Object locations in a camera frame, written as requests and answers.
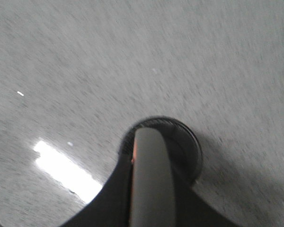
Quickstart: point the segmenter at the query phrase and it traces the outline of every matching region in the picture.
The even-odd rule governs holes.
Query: white speck
[[[21,96],[24,96],[24,94],[23,94],[23,93],[21,93],[21,92],[19,92],[19,91],[17,91],[17,93],[18,93],[19,95],[21,95]]]

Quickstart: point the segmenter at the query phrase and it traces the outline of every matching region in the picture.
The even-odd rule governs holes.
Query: gray carpet
[[[209,204],[284,227],[284,0],[0,0],[5,227],[56,227],[84,206],[36,167],[40,138],[104,183],[149,115],[196,132]]]

